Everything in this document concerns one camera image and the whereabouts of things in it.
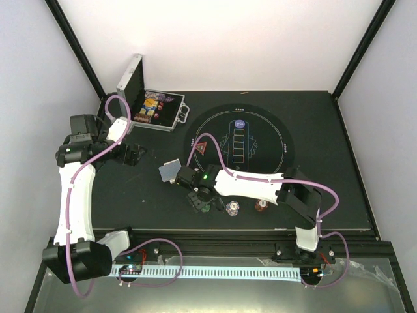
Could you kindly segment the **green poker chip stack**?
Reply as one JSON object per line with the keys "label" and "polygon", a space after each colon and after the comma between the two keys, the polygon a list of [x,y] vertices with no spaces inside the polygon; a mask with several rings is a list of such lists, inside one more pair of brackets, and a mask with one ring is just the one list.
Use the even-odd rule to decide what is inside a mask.
{"label": "green poker chip stack", "polygon": [[202,213],[207,213],[211,210],[211,205],[205,205],[204,207],[201,208],[201,212]]}

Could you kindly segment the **red triangular all-in marker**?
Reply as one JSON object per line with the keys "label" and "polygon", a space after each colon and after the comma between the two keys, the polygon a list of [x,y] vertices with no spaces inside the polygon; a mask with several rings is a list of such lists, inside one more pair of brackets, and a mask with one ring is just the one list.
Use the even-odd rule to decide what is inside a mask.
{"label": "red triangular all-in marker", "polygon": [[205,151],[207,149],[207,144],[208,142],[199,142],[195,148],[194,151],[200,153],[200,155],[204,156],[205,155]]}

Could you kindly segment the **blue white chip stack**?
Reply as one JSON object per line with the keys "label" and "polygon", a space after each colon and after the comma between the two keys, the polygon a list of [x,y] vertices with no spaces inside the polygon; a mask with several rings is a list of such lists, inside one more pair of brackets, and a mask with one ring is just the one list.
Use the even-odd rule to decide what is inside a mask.
{"label": "blue white chip stack", "polygon": [[239,209],[240,205],[237,201],[231,201],[225,206],[225,210],[230,216],[238,215]]}

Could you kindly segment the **purple small blind button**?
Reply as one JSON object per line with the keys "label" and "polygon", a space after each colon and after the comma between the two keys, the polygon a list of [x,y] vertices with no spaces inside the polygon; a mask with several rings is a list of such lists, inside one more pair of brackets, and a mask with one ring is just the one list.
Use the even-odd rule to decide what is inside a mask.
{"label": "purple small blind button", "polygon": [[235,128],[242,129],[242,128],[245,127],[245,125],[246,125],[246,122],[244,120],[237,119],[237,120],[234,121],[234,127]]}

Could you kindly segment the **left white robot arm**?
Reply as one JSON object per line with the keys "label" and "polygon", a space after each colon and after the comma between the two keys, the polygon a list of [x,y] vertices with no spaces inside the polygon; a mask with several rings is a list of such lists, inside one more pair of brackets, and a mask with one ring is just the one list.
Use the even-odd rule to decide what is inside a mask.
{"label": "left white robot arm", "polygon": [[42,252],[43,262],[65,284],[108,275],[118,255],[125,260],[139,255],[130,228],[96,240],[91,207],[99,167],[107,160],[135,166],[146,151],[123,143],[132,128],[125,117],[114,119],[105,135],[99,134],[93,115],[72,116],[70,126],[70,135],[55,154],[61,179],[59,224],[53,243]]}

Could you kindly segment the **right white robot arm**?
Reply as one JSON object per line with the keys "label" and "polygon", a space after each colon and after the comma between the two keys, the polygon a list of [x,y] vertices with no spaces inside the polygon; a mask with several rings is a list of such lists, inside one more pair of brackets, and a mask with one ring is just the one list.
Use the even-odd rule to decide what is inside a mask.
{"label": "right white robot arm", "polygon": [[190,190],[190,201],[200,210],[210,204],[219,210],[226,205],[221,197],[240,196],[263,200],[292,209],[309,223],[309,228],[296,227],[296,255],[310,263],[320,254],[319,215],[321,193],[312,182],[301,179],[294,169],[286,173],[260,174],[233,171],[210,165],[205,171],[181,166],[175,183]]}

